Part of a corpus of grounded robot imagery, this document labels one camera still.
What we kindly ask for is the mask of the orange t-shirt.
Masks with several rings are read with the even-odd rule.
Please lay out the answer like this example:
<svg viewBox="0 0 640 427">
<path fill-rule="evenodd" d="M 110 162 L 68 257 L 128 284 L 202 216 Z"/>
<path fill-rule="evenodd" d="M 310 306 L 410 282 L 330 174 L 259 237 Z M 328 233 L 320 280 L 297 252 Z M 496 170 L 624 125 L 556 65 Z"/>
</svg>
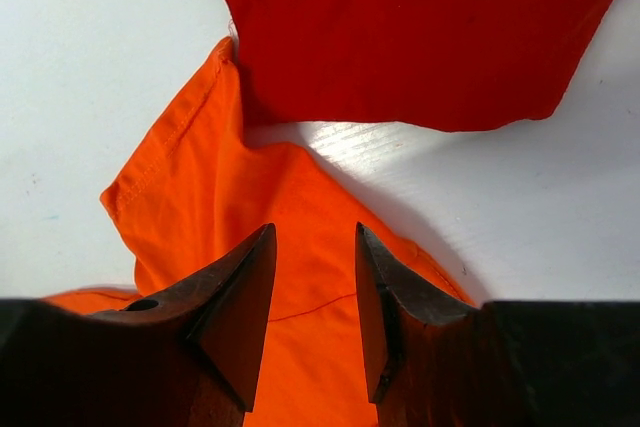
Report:
<svg viewBox="0 0 640 427">
<path fill-rule="evenodd" d="M 50 297 L 88 314 L 120 309 L 228 253 L 258 227 L 277 233 L 269 326 L 250 426 L 374 426 L 355 284 L 355 230 L 370 228 L 405 265 L 450 295 L 463 290 L 394 233 L 303 148 L 243 140 L 233 42 L 222 39 L 181 89 L 101 201 L 134 254 L 134 291 Z"/>
</svg>

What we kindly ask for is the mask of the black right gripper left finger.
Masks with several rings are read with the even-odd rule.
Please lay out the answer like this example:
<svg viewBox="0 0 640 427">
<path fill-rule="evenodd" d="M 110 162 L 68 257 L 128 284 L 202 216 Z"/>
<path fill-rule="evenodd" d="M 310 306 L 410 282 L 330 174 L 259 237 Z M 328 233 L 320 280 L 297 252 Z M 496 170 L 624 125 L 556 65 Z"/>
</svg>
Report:
<svg viewBox="0 0 640 427">
<path fill-rule="evenodd" d="M 5 426 L 239 426 L 256 399 L 276 269 L 267 224 L 121 310 L 1 303 Z"/>
</svg>

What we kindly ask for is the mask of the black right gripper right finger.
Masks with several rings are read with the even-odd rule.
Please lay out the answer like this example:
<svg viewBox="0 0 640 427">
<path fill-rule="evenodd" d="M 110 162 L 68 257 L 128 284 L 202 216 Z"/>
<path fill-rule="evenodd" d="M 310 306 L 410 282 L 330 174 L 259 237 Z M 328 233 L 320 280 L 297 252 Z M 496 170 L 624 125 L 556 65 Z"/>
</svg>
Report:
<svg viewBox="0 0 640 427">
<path fill-rule="evenodd" d="M 635 426 L 639 306 L 473 307 L 356 228 L 367 395 L 383 426 Z"/>
</svg>

